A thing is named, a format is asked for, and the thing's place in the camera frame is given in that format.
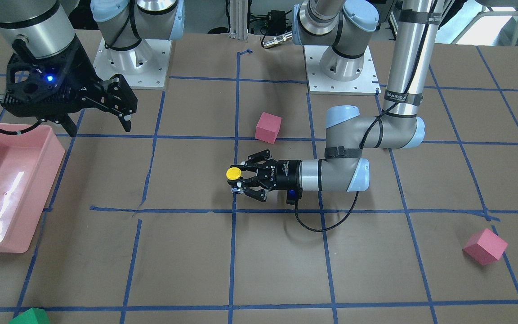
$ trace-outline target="green cube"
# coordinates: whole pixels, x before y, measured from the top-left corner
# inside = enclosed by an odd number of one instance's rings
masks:
[[[27,311],[9,321],[9,324],[50,324],[47,314],[41,308],[29,308]]]

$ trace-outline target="yellow cap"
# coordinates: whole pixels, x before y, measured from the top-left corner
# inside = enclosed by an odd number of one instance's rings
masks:
[[[226,176],[229,180],[237,180],[241,177],[241,169],[233,166],[233,168],[227,170]]]

